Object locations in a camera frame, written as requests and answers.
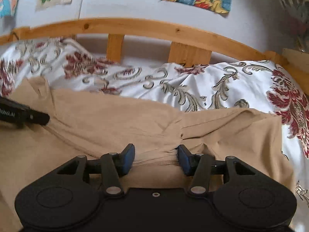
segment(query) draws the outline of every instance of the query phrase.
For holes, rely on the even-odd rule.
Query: wall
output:
[[[35,12],[35,2],[19,0],[16,27],[75,19],[80,12],[80,18],[134,17],[186,24],[232,38],[260,51],[281,52],[283,47],[293,46],[287,34],[286,15],[278,0],[232,0],[231,12],[225,17],[200,8],[159,0],[73,0],[72,5],[58,5],[39,12]],[[79,41],[92,43],[91,38],[81,37]],[[94,52],[100,52],[106,44],[97,43],[91,47]],[[142,52],[142,58],[148,57],[148,54],[153,57],[160,54],[164,60],[168,55],[168,43],[150,41],[150,44],[151,48],[144,52],[141,51],[141,48],[144,50],[144,42],[140,44],[136,38],[126,38],[124,51],[132,57]],[[133,45],[137,45],[138,51],[133,50]]]

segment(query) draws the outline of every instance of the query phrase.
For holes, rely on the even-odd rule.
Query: wooden headboard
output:
[[[107,58],[120,61],[121,48],[125,35],[145,36],[171,41],[168,62],[185,64],[208,64],[211,52],[217,52],[237,60],[272,60],[283,66],[297,81],[306,94],[309,94],[309,73],[292,64],[286,58],[272,52],[259,52],[249,46],[189,26],[136,18],[89,18],[64,21],[41,27],[14,29],[9,35],[0,37],[0,45],[24,39],[42,37],[74,37],[77,34],[109,34]]]

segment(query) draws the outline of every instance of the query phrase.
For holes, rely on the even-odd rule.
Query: tan fabric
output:
[[[293,170],[281,154],[281,119],[276,115],[244,108],[184,113],[147,100],[50,91],[43,78],[24,80],[11,99],[51,116],[45,127],[17,129],[0,123],[0,193],[12,213],[15,196],[27,184],[79,154],[94,159],[121,152],[128,143],[134,143],[136,156],[121,179],[125,188],[186,187],[190,179],[176,159],[179,144],[218,160],[237,156],[294,188]],[[214,177],[212,189],[218,184]]]

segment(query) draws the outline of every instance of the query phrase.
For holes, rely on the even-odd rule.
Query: floral bedding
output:
[[[295,171],[297,232],[309,222],[309,104],[291,76],[271,61],[241,61],[184,68],[123,66],[96,58],[72,39],[12,44],[1,56],[0,95],[8,96],[24,78],[45,76],[50,86],[149,99],[185,112],[249,107],[282,116],[282,156]]]

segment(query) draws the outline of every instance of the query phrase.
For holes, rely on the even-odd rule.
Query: silver screw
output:
[[[204,187],[201,187],[201,186],[192,187],[190,190],[194,194],[203,194],[203,193],[206,192],[206,189]]]
[[[153,196],[153,197],[159,197],[159,196],[160,196],[160,193],[152,193],[152,196]]]
[[[106,189],[106,193],[108,194],[119,194],[121,192],[121,188],[119,187],[109,187]]]

